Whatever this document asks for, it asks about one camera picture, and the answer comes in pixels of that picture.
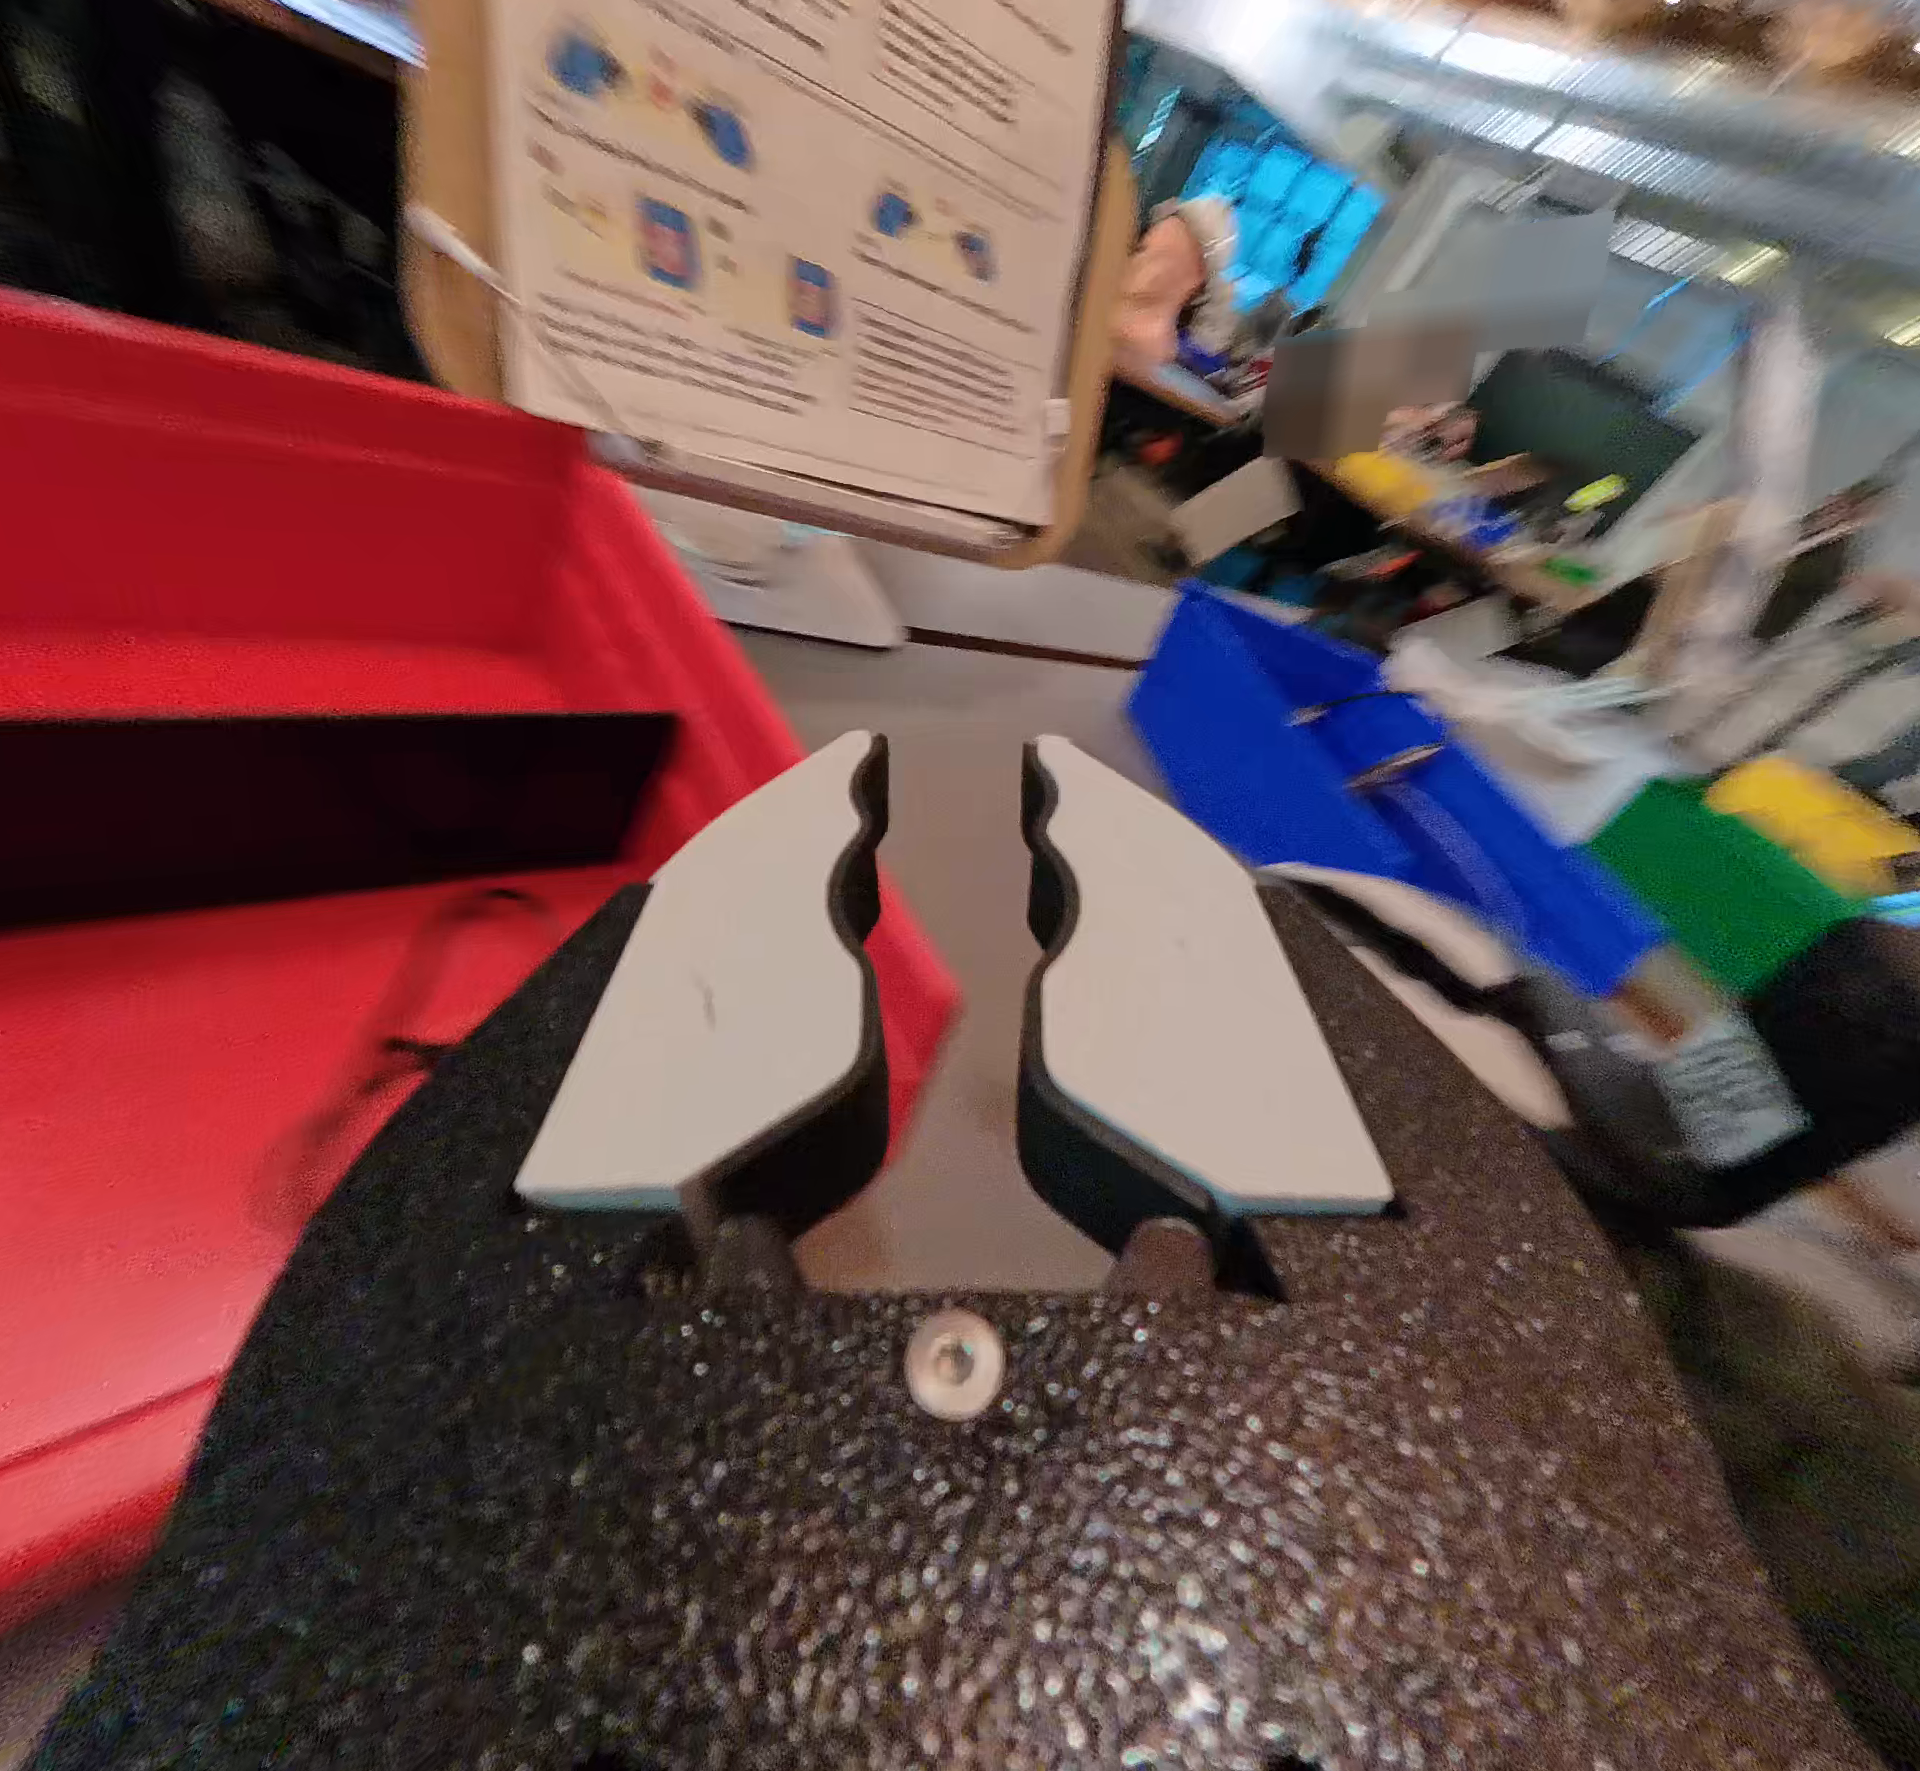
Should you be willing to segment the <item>printed instruction sheet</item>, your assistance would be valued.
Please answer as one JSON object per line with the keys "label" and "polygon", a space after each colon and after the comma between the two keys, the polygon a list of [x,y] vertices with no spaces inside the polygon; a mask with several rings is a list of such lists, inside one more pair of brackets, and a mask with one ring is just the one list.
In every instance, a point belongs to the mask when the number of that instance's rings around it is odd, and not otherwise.
{"label": "printed instruction sheet", "polygon": [[1035,530],[1117,0],[488,0],[526,411]]}

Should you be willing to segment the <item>blue plastic bin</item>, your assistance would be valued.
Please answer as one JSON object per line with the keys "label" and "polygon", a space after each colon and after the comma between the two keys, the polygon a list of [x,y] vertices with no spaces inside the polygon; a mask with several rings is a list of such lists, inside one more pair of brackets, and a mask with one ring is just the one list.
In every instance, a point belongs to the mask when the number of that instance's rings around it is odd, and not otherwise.
{"label": "blue plastic bin", "polygon": [[[1126,708],[1172,802],[1245,865],[1398,877],[1464,906],[1573,990],[1621,990],[1666,930],[1425,702],[1359,702],[1305,730],[1286,723],[1299,705],[1376,684],[1389,688],[1380,657],[1188,580]],[[1436,735],[1447,753],[1395,789],[1341,789],[1346,767]]]}

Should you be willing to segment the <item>green plastic bin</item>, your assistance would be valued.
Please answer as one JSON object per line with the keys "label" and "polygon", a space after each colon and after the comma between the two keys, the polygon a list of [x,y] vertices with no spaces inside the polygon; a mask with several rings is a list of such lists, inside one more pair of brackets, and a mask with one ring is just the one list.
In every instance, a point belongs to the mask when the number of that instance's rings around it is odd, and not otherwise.
{"label": "green plastic bin", "polygon": [[1648,779],[1587,841],[1721,990],[1746,998],[1868,900],[1830,886],[1785,846],[1707,802],[1697,779]]}

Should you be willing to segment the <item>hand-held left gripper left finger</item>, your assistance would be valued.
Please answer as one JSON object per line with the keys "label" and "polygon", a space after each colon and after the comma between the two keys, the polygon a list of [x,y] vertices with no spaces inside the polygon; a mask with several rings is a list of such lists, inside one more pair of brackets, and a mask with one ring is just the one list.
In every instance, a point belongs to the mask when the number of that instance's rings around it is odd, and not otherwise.
{"label": "hand-held left gripper left finger", "polygon": [[878,1176],[891,1110],[868,940],[887,798],[885,735],[849,730],[655,871],[520,1203],[798,1239]]}

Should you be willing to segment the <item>yellow plastic bin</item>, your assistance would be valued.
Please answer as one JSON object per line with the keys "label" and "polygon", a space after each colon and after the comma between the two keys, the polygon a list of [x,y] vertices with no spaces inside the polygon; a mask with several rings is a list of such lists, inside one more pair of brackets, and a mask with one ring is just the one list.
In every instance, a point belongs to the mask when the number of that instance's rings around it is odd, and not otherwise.
{"label": "yellow plastic bin", "polygon": [[1746,823],[1840,894],[1914,888],[1914,823],[1826,769],[1780,753],[1746,757],[1714,777],[1703,804]]}

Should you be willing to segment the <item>instruction sheet on stand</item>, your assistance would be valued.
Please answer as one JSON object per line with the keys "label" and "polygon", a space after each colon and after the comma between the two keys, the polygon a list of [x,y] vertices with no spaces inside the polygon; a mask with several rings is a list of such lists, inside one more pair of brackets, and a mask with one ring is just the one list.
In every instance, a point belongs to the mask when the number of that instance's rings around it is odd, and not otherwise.
{"label": "instruction sheet on stand", "polygon": [[496,166],[488,73],[488,0],[413,0],[419,64],[402,102],[402,294],[438,380],[466,397],[555,424],[591,461],[626,478],[710,592],[723,580],[777,588],[819,544],[849,555],[850,542],[923,551],[982,567],[1055,567],[1081,527],[1111,363],[1110,316],[1132,239],[1132,181],[1111,138],[1117,41],[1105,136],[1096,162],[1092,217],[1069,321],[1063,394],[1047,406],[1055,439],[1051,515],[1035,530],[969,519],[844,487],[711,465],[698,471],[657,442],[523,409],[508,394],[506,348],[516,297],[496,251]]}

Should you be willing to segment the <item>grey usb hub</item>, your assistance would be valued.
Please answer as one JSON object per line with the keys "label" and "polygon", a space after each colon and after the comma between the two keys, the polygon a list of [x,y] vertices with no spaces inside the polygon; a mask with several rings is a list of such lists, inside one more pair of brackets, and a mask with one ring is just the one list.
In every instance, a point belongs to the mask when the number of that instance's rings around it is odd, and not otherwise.
{"label": "grey usb hub", "polygon": [[[1325,723],[1335,711],[1359,702],[1407,702],[1407,694],[1393,688],[1376,684],[1353,694],[1338,694],[1331,700],[1299,705],[1286,713],[1286,723],[1291,727],[1305,730],[1311,725]],[[1403,748],[1387,749],[1385,754],[1377,754],[1370,761],[1346,767],[1341,777],[1341,789],[1349,796],[1373,796],[1380,790],[1389,790],[1404,779],[1419,773],[1436,757],[1444,754],[1447,748],[1449,742],[1444,735],[1404,742]]]}

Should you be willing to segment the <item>red plastic bin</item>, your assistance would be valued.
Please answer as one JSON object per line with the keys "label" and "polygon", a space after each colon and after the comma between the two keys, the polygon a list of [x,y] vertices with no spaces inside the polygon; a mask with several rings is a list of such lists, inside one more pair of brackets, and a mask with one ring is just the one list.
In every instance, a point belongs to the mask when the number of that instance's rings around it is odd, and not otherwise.
{"label": "red plastic bin", "polygon": [[5,720],[664,711],[626,851],[5,930],[5,1636],[137,1570],[317,1197],[617,888],[800,759],[555,424],[5,291]]}

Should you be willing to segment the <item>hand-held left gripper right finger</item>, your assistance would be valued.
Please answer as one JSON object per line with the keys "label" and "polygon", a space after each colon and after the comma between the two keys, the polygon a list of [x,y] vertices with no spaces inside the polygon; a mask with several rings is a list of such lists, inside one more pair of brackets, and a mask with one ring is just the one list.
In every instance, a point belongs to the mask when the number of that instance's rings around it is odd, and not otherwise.
{"label": "hand-held left gripper right finger", "polygon": [[1176,1222],[1260,1258],[1277,1218],[1382,1214],[1395,1183],[1256,875],[1077,742],[1021,753],[1026,928],[1015,1143],[1105,1254]]}

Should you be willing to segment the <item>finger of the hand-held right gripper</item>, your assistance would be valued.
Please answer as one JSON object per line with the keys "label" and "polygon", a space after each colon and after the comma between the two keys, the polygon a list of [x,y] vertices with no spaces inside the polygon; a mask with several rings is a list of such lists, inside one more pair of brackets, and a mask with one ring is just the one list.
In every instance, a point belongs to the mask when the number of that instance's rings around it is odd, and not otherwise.
{"label": "finger of the hand-held right gripper", "polygon": [[1453,1010],[1534,1034],[1524,962],[1453,899],[1398,877],[1303,863],[1259,868],[1259,888],[1297,892],[1346,941],[1368,948]]}

